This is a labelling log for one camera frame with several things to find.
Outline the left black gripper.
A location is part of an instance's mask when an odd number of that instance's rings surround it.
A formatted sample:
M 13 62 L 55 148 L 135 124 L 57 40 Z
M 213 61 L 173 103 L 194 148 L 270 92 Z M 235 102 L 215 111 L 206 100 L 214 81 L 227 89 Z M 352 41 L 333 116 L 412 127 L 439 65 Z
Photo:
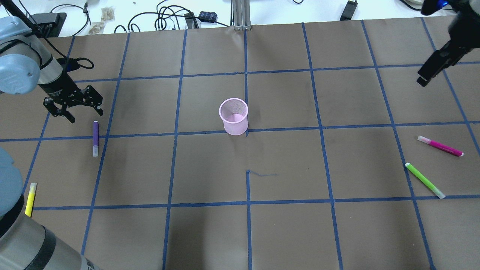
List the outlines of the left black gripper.
M 93 108 L 100 116 L 104 114 L 101 108 L 103 97 L 92 85 L 80 89 L 75 82 L 69 82 L 64 86 L 61 86 L 61 83 L 52 82 L 43 84 L 42 89 L 47 94 L 43 100 L 43 106 L 53 117 L 62 116 L 73 124 L 75 117 L 67 110 L 79 105 Z

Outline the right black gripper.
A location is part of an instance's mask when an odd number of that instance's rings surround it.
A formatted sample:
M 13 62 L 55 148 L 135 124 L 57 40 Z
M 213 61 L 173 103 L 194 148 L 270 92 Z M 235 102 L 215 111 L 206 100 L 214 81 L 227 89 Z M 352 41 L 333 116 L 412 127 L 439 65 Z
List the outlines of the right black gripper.
M 438 51 L 434 51 L 418 71 L 416 82 L 422 87 L 442 70 L 456 65 L 463 56 L 479 48 L 479 24 L 453 22 L 448 28 L 450 40 Z

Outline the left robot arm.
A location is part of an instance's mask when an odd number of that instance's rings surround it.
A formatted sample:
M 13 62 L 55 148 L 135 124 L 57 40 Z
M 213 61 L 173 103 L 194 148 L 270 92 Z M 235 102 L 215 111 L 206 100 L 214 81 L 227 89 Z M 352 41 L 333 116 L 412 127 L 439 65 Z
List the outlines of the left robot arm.
M 68 108 L 89 106 L 103 115 L 101 94 L 84 89 L 68 75 L 70 58 L 55 59 L 19 17 L 1 19 L 1 93 L 22 95 L 41 87 L 43 105 L 56 117 L 75 122 Z M 98 270 L 99 267 L 31 218 L 36 184 L 24 196 L 22 176 L 1 149 L 1 269 Z

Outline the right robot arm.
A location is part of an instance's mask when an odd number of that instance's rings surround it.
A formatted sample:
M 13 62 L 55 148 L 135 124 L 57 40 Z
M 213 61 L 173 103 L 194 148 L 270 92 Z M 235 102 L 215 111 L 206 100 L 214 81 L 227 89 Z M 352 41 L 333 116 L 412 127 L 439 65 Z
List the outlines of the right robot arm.
M 417 83 L 425 87 L 442 70 L 456 65 L 463 56 L 480 47 L 478 0 L 425 0 L 421 14 L 428 16 L 450 5 L 456 17 L 448 27 L 450 40 L 434 51 L 418 71 Z

